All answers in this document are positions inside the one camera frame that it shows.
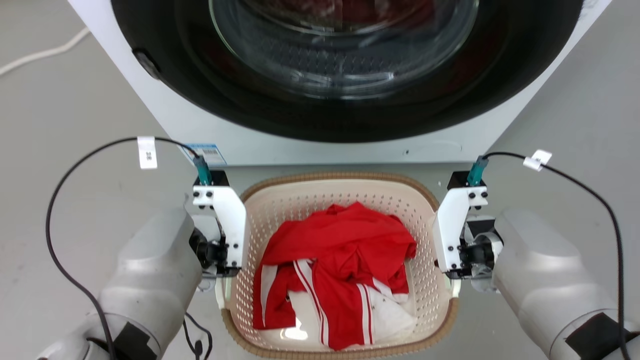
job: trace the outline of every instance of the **blue and white sticker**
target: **blue and white sticker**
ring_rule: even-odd
[[[204,157],[204,160],[207,162],[209,166],[220,166],[226,165],[224,157],[220,153],[220,150],[214,143],[188,143],[189,147],[191,147],[198,155]],[[182,149],[184,154],[189,158],[193,159],[193,156],[189,151]]]

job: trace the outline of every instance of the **white tag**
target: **white tag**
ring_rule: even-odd
[[[138,136],[138,156],[140,168],[158,168],[156,158],[156,138],[153,136]]]
[[[552,154],[550,152],[538,150],[534,152],[533,156],[531,156],[530,158],[525,158],[522,162],[522,165],[528,168],[532,168],[535,171],[540,171],[542,170],[542,165],[546,165],[549,162],[549,159],[551,159],[551,155]]]

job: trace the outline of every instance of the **white cable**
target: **white cable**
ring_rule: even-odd
[[[39,53],[27,55],[23,58],[19,58],[18,60],[12,61],[3,67],[0,67],[0,76],[6,74],[7,72],[13,69],[16,69],[17,67],[21,67],[27,63],[30,63],[32,61],[36,61],[39,59],[44,59],[50,56],[65,53],[71,50],[72,47],[76,46],[76,44],[79,43],[80,40],[82,40],[89,33],[91,33],[91,31],[89,31],[89,28],[84,28],[76,36],[74,36],[71,40],[69,40],[69,42],[67,42],[66,44],[60,47],[56,47],[54,49],[49,49],[45,51],[40,51]]]

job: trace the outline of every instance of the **gray floor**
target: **gray floor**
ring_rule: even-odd
[[[627,313],[640,320],[634,274],[640,245],[640,2],[617,0],[589,30],[540,93],[493,147],[554,153],[552,164],[580,177],[617,212],[627,262]],[[0,3],[0,64],[66,42],[83,27],[63,0]],[[55,270],[44,242],[44,217],[55,182],[90,149],[131,135],[163,135],[98,43],[0,78],[0,358],[31,359],[81,321],[91,304]],[[240,192],[257,181],[320,169],[365,168],[414,177],[442,198],[438,185],[466,165],[230,168]],[[52,235],[61,261],[98,292],[120,246],[160,209],[181,205],[195,171],[173,147],[159,146],[159,169],[142,172],[133,145],[97,156],[60,193]],[[582,251],[587,267],[615,298],[613,230],[604,209],[582,190],[510,159],[492,160],[486,182],[496,214],[527,207]],[[214,359],[251,359],[228,336],[210,294],[189,311],[212,329]],[[452,334],[405,359],[544,359],[499,295],[465,286]],[[182,333],[167,359],[191,359]]]

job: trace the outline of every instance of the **washing machine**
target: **washing machine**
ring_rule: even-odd
[[[210,166],[474,161],[611,0],[70,0]]]

